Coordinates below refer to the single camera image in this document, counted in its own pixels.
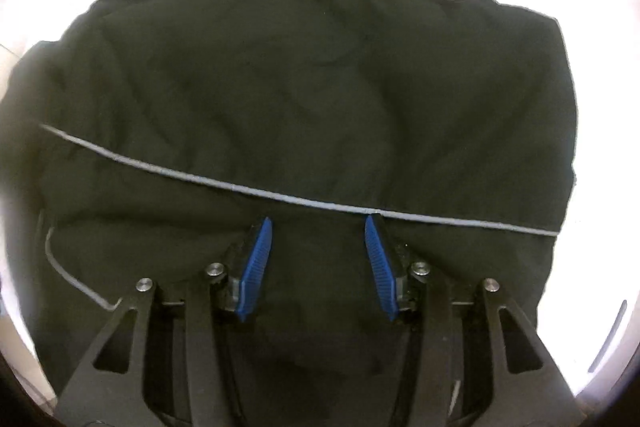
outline jacket sleeve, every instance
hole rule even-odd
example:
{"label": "jacket sleeve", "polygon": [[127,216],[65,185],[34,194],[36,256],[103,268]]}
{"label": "jacket sleeve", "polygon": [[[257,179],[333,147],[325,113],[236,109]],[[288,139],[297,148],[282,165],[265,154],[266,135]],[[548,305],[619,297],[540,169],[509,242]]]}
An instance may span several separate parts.
{"label": "jacket sleeve", "polygon": [[15,66],[0,102],[0,192],[32,184],[37,176],[40,123],[60,110],[62,76],[56,42],[39,42]]}

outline gray reflective stripe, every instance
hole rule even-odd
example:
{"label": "gray reflective stripe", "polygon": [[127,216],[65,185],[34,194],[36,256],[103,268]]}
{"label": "gray reflective stripe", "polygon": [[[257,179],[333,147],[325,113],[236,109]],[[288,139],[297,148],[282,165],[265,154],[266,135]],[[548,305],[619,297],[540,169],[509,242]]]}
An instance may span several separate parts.
{"label": "gray reflective stripe", "polygon": [[456,406],[456,402],[458,401],[458,394],[460,393],[460,384],[460,380],[456,380],[456,383],[453,385],[453,393],[451,393],[451,403],[449,404],[449,414],[447,414],[447,416],[451,416],[453,408]]}
{"label": "gray reflective stripe", "polygon": [[49,264],[52,266],[52,268],[60,274],[62,279],[67,281],[74,288],[84,293],[92,301],[98,304],[100,308],[103,308],[108,312],[114,311],[114,309],[118,307],[118,304],[120,304],[120,301],[122,301],[122,298],[118,299],[118,302],[116,302],[115,304],[109,304],[102,296],[98,295],[86,284],[81,283],[78,279],[76,279],[68,271],[66,271],[62,266],[60,266],[60,263],[58,261],[56,261],[56,259],[53,257],[53,254],[51,253],[51,244],[50,244],[51,236],[53,235],[53,230],[54,230],[54,227],[51,227],[49,229],[49,232],[47,232],[47,238],[44,240],[44,254],[47,256],[47,260],[49,261]]}
{"label": "gray reflective stripe", "polygon": [[549,237],[556,237],[558,232],[542,229],[530,229],[529,227],[520,227],[518,225],[510,225],[509,223],[495,223],[493,221],[480,221],[479,219],[457,219],[455,217],[438,217],[438,216],[423,216],[421,214],[407,214],[406,212],[396,212],[394,210],[383,210],[381,208],[367,208],[365,206],[353,206],[350,204],[338,204],[338,203],[326,203],[324,201],[307,200],[305,198],[299,198],[296,196],[288,196],[286,194],[279,194],[278,192],[271,192],[269,190],[262,190],[261,188],[245,187],[244,185],[236,185],[228,182],[221,182],[212,178],[206,178],[204,176],[196,176],[196,174],[189,174],[187,172],[174,171],[166,167],[160,167],[151,163],[146,163],[140,160],[135,160],[127,156],[111,152],[110,150],[100,147],[95,143],[88,142],[82,138],[71,136],[60,129],[51,127],[50,125],[40,124],[40,126],[62,139],[65,139],[76,145],[85,147],[93,152],[104,156],[110,160],[113,160],[136,169],[140,169],[154,174],[160,174],[161,176],[167,176],[168,178],[174,178],[185,182],[195,183],[198,185],[207,185],[207,187],[222,188],[224,190],[231,190],[232,192],[240,192],[241,194],[247,194],[249,196],[256,196],[258,198],[267,198],[269,200],[283,201],[284,203],[300,204],[302,206],[311,206],[312,208],[321,208],[322,210],[335,210],[337,212],[348,212],[350,214],[381,214],[384,217],[391,219],[401,219],[403,221],[418,221],[420,223],[431,223],[434,225],[451,225],[453,227],[475,227],[478,229],[494,229],[494,230],[509,230],[510,232],[530,233],[534,235],[548,235]]}

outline blue gripper pad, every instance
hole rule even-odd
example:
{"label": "blue gripper pad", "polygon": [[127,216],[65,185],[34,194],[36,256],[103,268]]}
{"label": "blue gripper pad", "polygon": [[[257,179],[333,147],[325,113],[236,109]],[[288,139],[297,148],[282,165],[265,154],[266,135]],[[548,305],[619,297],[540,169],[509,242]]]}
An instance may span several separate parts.
{"label": "blue gripper pad", "polygon": [[247,315],[250,315],[254,311],[270,252],[271,219],[265,217],[239,283],[239,298],[236,314],[242,322],[245,321]]}
{"label": "blue gripper pad", "polygon": [[374,222],[374,216],[367,217],[364,226],[364,239],[367,246],[367,254],[369,262],[373,270],[373,277],[376,281],[376,289],[378,290],[378,298],[382,310],[388,315],[389,320],[398,317],[398,300],[396,298],[396,277],[392,269],[392,259],[385,248],[385,243],[381,237],[378,228]]}

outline metal bolt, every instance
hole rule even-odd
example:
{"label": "metal bolt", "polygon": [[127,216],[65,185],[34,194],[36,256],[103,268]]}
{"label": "metal bolt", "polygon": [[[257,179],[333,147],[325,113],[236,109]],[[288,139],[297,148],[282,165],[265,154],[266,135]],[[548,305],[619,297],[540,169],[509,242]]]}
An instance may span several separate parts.
{"label": "metal bolt", "polygon": [[495,279],[485,279],[484,289],[488,292],[497,292],[500,289],[500,284]]}
{"label": "metal bolt", "polygon": [[428,275],[429,274],[429,272],[431,271],[431,266],[429,266],[427,263],[425,263],[425,261],[416,261],[415,263],[413,263],[411,265],[411,270],[416,275],[419,275],[419,276],[422,277],[424,275]]}
{"label": "metal bolt", "polygon": [[136,282],[136,290],[139,292],[146,292],[151,289],[151,286],[154,285],[154,282],[149,279],[149,277],[143,277],[138,282]]}
{"label": "metal bolt", "polygon": [[207,275],[217,277],[225,272],[225,265],[222,263],[211,263],[206,269]]}

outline black metal bracket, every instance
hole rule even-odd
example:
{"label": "black metal bracket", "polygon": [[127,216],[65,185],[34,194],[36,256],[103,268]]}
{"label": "black metal bracket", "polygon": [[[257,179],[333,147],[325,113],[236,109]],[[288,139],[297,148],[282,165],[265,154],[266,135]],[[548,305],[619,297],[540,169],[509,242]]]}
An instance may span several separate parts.
{"label": "black metal bracket", "polygon": [[[67,427],[107,425],[112,427],[166,427],[147,406],[143,397],[145,351],[152,307],[161,292],[146,280],[147,289],[124,298],[110,320],[82,357],[56,407],[55,418]],[[203,272],[172,294],[172,304],[184,306],[186,375],[190,425],[230,427],[234,419],[228,405],[222,369],[216,349],[211,290],[224,290],[226,275],[211,277]],[[96,367],[127,314],[135,321],[130,336],[130,356],[124,371]]]}
{"label": "black metal bracket", "polygon": [[[374,223],[380,237],[385,238],[382,245],[388,263],[404,268],[409,281],[404,286],[406,293],[418,301],[415,311],[405,307],[404,315],[399,315],[414,324],[420,346],[417,360],[409,360],[405,366],[405,378],[414,380],[414,391],[405,406],[404,427],[572,427],[582,422],[584,418],[553,358],[500,283],[484,279],[474,289],[455,282],[427,264],[428,260],[399,251],[400,243],[390,237],[380,216]],[[401,298],[406,299],[398,294],[398,307]],[[456,342],[465,342],[460,339],[463,321],[466,336],[475,337],[475,346],[480,347],[475,352],[468,346],[460,349],[460,342]],[[465,360],[469,357],[486,363],[473,364],[474,360]],[[465,365],[475,365],[476,375],[471,376]],[[461,413],[463,408],[458,406],[455,417],[452,412],[468,384],[465,375],[476,387],[487,389],[480,390],[483,398],[471,413]]]}

